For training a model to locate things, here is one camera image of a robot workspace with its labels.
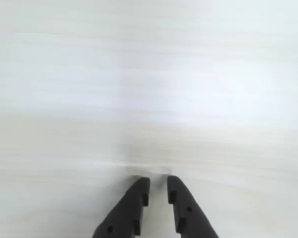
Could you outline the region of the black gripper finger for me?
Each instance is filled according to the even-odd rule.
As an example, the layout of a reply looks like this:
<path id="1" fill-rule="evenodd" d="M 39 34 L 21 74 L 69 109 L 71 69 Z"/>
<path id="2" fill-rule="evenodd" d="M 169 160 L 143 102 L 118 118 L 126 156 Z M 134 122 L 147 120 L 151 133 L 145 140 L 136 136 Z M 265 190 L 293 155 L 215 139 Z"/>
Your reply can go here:
<path id="1" fill-rule="evenodd" d="M 167 177 L 168 203 L 173 205 L 175 229 L 182 238 L 218 238 L 208 218 L 184 182 Z"/>
<path id="2" fill-rule="evenodd" d="M 94 238 L 134 238 L 141 235 L 143 209 L 149 205 L 150 178 L 140 177 L 97 226 Z"/>

